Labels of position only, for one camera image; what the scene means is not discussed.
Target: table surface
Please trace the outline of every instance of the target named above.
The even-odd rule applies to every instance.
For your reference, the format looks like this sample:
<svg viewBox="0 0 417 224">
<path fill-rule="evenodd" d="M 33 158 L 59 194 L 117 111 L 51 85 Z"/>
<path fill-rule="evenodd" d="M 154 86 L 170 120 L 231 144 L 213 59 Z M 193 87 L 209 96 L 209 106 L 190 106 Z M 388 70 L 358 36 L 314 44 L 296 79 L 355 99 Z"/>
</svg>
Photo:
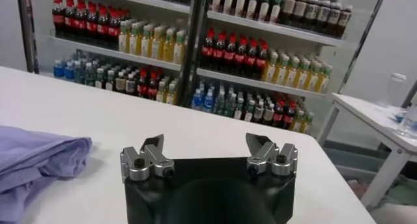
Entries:
<svg viewBox="0 0 417 224">
<path fill-rule="evenodd" d="M 93 149 L 77 178 L 40 194 L 22 223 L 126 223 L 119 152 L 165 135 L 168 158 L 249 156 L 245 133 L 299 152 L 289 223 L 375 223 L 314 138 L 0 67 L 0 125 L 89 136 Z"/>
<path fill-rule="evenodd" d="M 333 99 L 397 145 L 411 152 L 417 152 L 417 139 L 403 137 L 394 133 L 394 130 L 398 127 L 398 123 L 394 120 L 394 114 L 401 111 L 399 107 L 381 107 L 362 99 L 336 93 L 333 94 Z"/>
</svg>

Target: bottle label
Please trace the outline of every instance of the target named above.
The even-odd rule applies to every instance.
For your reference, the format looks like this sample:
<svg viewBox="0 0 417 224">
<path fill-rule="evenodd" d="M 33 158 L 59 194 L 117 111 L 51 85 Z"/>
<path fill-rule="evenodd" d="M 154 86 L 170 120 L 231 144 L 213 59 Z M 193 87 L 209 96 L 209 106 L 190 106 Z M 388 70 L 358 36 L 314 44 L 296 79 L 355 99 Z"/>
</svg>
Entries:
<svg viewBox="0 0 417 224">
<path fill-rule="evenodd" d="M 305 2 L 296 2 L 294 15 L 298 17 L 302 17 L 304 15 L 304 11 L 306 11 L 306 3 Z"/>
<path fill-rule="evenodd" d="M 65 19 L 63 15 L 54 15 L 53 16 L 53 22 L 54 23 L 64 23 Z"/>
<path fill-rule="evenodd" d="M 314 4 L 308 4 L 307 8 L 306 8 L 306 14 L 304 15 L 304 17 L 306 17 L 306 19 L 309 20 L 314 20 L 315 19 L 315 14 L 317 15 L 317 13 L 315 13 L 315 9 L 317 8 L 317 5 Z"/>
<path fill-rule="evenodd" d="M 245 121 L 250 122 L 252 120 L 252 113 L 246 113 L 245 114 Z"/>
<path fill-rule="evenodd" d="M 101 81 L 96 81 L 96 83 L 94 84 L 95 87 L 101 89 L 102 88 L 102 82 Z"/>
<path fill-rule="evenodd" d="M 276 23 L 278 21 L 278 15 L 280 15 L 281 7 L 279 5 L 274 5 L 272 7 L 271 17 L 269 23 Z"/>
<path fill-rule="evenodd" d="M 248 5 L 248 12 L 246 13 L 246 18 L 252 20 L 253 15 L 255 14 L 256 9 L 256 0 L 250 0 Z"/>
<path fill-rule="evenodd" d="M 284 78 L 285 78 L 286 73 L 287 73 L 286 69 L 280 68 L 280 72 L 278 72 L 278 79 L 276 82 L 278 85 L 284 85 Z"/>
<path fill-rule="evenodd" d="M 129 49 L 130 54 L 136 54 L 136 37 L 134 36 L 130 37 L 129 45 L 130 45 L 130 49 Z"/>
<path fill-rule="evenodd" d="M 339 21 L 340 10 L 332 9 L 330 11 L 330 16 L 328 17 L 328 23 L 336 24 Z"/>
<path fill-rule="evenodd" d="M 213 0 L 212 9 L 215 12 L 219 12 L 220 0 Z"/>
<path fill-rule="evenodd" d="M 292 14 L 295 6 L 295 0 L 284 0 L 284 8 L 282 12 Z"/>
<path fill-rule="evenodd" d="M 307 74 L 300 74 L 300 79 L 298 80 L 298 84 L 296 87 L 298 89 L 303 89 L 306 79 L 307 79 Z"/>
<path fill-rule="evenodd" d="M 232 2 L 233 0 L 224 0 L 224 8 L 223 8 L 224 14 L 230 14 L 230 11 L 232 9 Z"/>
<path fill-rule="evenodd" d="M 274 73 L 275 73 L 275 66 L 269 66 L 268 70 L 266 71 L 266 79 L 265 79 L 267 83 L 270 83 L 272 81 L 272 78 L 274 77 Z"/>
<path fill-rule="evenodd" d="M 268 14 L 269 4 L 268 3 L 262 3 L 261 10 L 259 11 L 259 21 L 265 21 L 266 15 Z"/>
<path fill-rule="evenodd" d="M 126 51 L 126 35 L 119 35 L 119 51 Z"/>
<path fill-rule="evenodd" d="M 206 48 L 203 46 L 203 55 L 204 56 L 211 56 L 213 54 L 212 48 Z"/>
<path fill-rule="evenodd" d="M 235 111 L 235 116 L 233 117 L 234 119 L 240 119 L 242 116 L 242 111 L 241 110 L 236 110 Z"/>
<path fill-rule="evenodd" d="M 243 17 L 243 7 L 245 5 L 245 0 L 237 0 L 235 16 Z"/>
<path fill-rule="evenodd" d="M 143 39 L 142 40 L 142 47 L 141 47 L 142 56 L 146 57 L 148 55 L 148 47 L 149 47 L 149 40 Z"/>
<path fill-rule="evenodd" d="M 158 59 L 158 53 L 159 53 L 159 41 L 152 41 L 151 58 Z"/>
<path fill-rule="evenodd" d="M 317 82 L 319 77 L 317 77 L 316 75 L 312 76 L 310 79 L 310 83 L 308 84 L 308 90 L 309 91 L 314 91 L 315 88 L 315 84 Z"/>
<path fill-rule="evenodd" d="M 92 33 L 97 32 L 97 24 L 87 22 L 87 30 Z"/>
<path fill-rule="evenodd" d="M 109 33 L 109 27 L 107 25 L 98 24 L 97 25 L 97 31 L 98 31 L 98 33 L 100 33 L 102 35 L 106 35 L 106 34 Z"/>
<path fill-rule="evenodd" d="M 296 73 L 297 73 L 297 72 L 296 72 L 296 71 L 294 71 L 294 70 L 290 70 L 290 71 L 289 71 L 289 73 L 288 73 L 287 83 L 285 84 L 285 86 L 288 86 L 288 87 L 293 86 L 293 82 L 294 82 L 294 78 L 295 78 Z"/>
<path fill-rule="evenodd" d="M 351 15 L 352 14 L 350 12 L 341 12 L 338 25 L 340 25 L 342 27 L 346 27 L 347 22 L 351 18 Z"/>
<path fill-rule="evenodd" d="M 117 27 L 109 27 L 110 36 L 118 36 L 120 34 L 120 29 Z"/>
<path fill-rule="evenodd" d="M 327 21 L 329 13 L 330 9 L 328 7 L 320 7 L 320 11 L 317 15 L 317 20 L 323 22 Z"/>
</svg>

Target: yellow juice bottle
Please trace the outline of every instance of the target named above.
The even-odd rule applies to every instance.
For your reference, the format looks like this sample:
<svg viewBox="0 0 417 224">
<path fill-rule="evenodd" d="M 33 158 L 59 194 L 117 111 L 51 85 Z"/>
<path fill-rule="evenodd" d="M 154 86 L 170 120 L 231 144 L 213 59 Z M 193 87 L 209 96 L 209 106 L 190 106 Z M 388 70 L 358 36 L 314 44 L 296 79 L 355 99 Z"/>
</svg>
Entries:
<svg viewBox="0 0 417 224">
<path fill-rule="evenodd" d="M 298 57 L 293 56 L 293 58 L 291 59 L 291 65 L 288 68 L 288 71 L 284 77 L 285 86 L 288 86 L 288 87 L 293 86 L 293 83 L 297 74 L 297 68 L 298 68 L 299 62 L 300 62 L 300 59 L 298 59 Z"/>
<path fill-rule="evenodd" d="M 281 66 L 279 67 L 276 84 L 284 85 L 285 75 L 287 74 L 287 66 L 288 66 L 289 57 L 285 54 L 281 56 Z"/>
<path fill-rule="evenodd" d="M 173 52 L 174 52 L 173 35 L 174 35 L 174 30 L 168 29 L 165 42 L 164 42 L 164 48 L 162 51 L 162 60 L 166 62 L 172 62 Z"/>
</svg>

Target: purple cloth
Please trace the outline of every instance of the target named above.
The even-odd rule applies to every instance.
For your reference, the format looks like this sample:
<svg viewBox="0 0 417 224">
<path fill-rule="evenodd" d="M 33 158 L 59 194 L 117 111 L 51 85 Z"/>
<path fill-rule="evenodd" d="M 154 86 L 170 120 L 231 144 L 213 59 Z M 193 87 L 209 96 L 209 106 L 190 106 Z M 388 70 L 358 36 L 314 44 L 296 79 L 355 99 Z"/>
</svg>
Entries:
<svg viewBox="0 0 417 224">
<path fill-rule="evenodd" d="M 85 168 L 88 137 L 75 138 L 0 126 L 0 223 L 15 223 L 54 180 Z"/>
</svg>

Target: red label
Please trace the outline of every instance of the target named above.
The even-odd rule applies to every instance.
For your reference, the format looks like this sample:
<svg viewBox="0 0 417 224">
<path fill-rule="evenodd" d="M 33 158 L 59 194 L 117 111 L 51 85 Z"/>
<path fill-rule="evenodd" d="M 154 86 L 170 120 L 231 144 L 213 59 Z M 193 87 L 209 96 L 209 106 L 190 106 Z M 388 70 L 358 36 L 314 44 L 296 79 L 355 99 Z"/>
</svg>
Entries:
<svg viewBox="0 0 417 224">
<path fill-rule="evenodd" d="M 266 65 L 266 61 L 262 60 L 262 59 L 257 59 L 256 60 L 256 66 L 258 67 L 264 67 Z"/>
<path fill-rule="evenodd" d="M 223 50 L 214 50 L 213 56 L 215 56 L 217 58 L 222 58 L 223 57 Z"/>
<path fill-rule="evenodd" d="M 87 30 L 90 32 L 97 32 L 97 24 L 87 22 Z"/>
<path fill-rule="evenodd" d="M 118 36 L 120 31 L 120 29 L 117 27 L 109 27 L 109 35 L 110 36 Z"/>
<path fill-rule="evenodd" d="M 109 27 L 107 25 L 97 25 L 97 31 L 103 35 L 106 35 L 109 32 Z"/>
<path fill-rule="evenodd" d="M 54 23 L 64 23 L 65 19 L 63 15 L 53 15 L 53 22 Z"/>
<path fill-rule="evenodd" d="M 235 57 L 235 53 L 228 53 L 224 52 L 224 58 L 227 60 L 233 60 L 233 57 Z"/>
<path fill-rule="evenodd" d="M 204 56 L 211 56 L 212 54 L 213 54 L 213 48 L 203 47 L 203 55 Z"/>
</svg>

